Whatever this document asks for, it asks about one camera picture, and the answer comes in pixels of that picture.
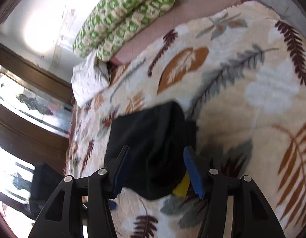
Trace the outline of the black pants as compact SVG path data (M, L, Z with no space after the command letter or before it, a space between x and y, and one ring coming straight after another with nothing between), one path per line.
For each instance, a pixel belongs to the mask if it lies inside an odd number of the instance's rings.
M124 182L147 200L168 196L186 173L185 147L196 147L197 124L186 120L179 104L170 101L113 120L104 164L123 146L132 160Z

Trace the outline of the green patterned folded quilt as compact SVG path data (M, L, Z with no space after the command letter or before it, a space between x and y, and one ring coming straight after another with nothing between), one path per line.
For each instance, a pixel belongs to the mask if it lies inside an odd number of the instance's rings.
M76 35L73 52L81 58L95 52L99 60L107 62L174 3L175 0L100 0Z

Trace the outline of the pink quilted bed sheet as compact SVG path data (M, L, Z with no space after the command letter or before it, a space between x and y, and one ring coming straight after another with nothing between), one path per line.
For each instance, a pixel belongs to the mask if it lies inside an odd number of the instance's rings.
M140 31L111 59L114 65L123 65L135 59L157 38L166 35L177 25L196 18L211 16L225 8L251 0L176 0L169 12Z

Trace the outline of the white floral pillow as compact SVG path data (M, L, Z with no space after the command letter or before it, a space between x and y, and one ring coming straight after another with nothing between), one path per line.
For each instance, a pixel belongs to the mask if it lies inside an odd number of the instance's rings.
M83 107L110 84L107 64L93 50L86 59L74 66L71 78L72 91L79 107Z

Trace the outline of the leaf pattern plush blanket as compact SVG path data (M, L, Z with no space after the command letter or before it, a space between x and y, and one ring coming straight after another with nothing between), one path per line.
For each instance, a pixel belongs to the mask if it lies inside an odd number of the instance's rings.
M251 176L285 236L297 237L306 227L306 38L255 1L177 26L74 106L64 173L94 173L114 119L168 101L197 122L198 154L225 175Z

